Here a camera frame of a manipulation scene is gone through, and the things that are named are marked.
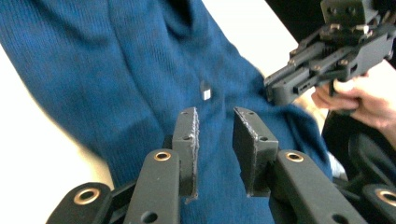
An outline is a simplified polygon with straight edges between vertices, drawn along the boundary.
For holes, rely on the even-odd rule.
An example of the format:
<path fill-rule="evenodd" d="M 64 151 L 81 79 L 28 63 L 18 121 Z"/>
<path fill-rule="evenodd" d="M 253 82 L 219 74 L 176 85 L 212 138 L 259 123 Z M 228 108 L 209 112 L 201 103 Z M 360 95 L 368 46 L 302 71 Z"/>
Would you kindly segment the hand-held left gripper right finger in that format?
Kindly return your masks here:
<path fill-rule="evenodd" d="M 233 151 L 240 166 L 240 176 L 248 197 L 270 195 L 270 164 L 276 160 L 278 140 L 253 111 L 233 109 Z"/>

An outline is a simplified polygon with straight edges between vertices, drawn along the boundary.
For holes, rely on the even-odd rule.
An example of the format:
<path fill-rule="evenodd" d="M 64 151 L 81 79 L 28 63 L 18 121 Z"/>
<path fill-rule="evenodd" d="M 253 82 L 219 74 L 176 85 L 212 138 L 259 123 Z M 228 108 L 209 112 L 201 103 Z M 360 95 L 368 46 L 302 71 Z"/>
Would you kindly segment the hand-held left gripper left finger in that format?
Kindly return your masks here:
<path fill-rule="evenodd" d="M 188 204 L 198 198 L 199 117 L 195 107 L 182 110 L 177 116 L 172 149 L 180 160 L 179 194 Z"/>

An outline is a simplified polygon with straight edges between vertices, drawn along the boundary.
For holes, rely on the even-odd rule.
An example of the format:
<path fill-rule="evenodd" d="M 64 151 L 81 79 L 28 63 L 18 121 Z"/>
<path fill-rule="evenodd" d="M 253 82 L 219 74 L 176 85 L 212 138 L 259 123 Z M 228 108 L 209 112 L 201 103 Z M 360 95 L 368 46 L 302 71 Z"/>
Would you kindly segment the blue fishbone print sweater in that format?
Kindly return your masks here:
<path fill-rule="evenodd" d="M 257 113 L 284 149 L 331 170 L 315 121 L 275 107 L 262 75 L 225 37 L 201 0 L 0 0 L 0 45 L 45 111 L 102 157 L 115 185 L 174 130 L 199 116 L 198 198 L 182 224 L 273 224 L 249 198 L 233 152 L 233 111 Z"/>

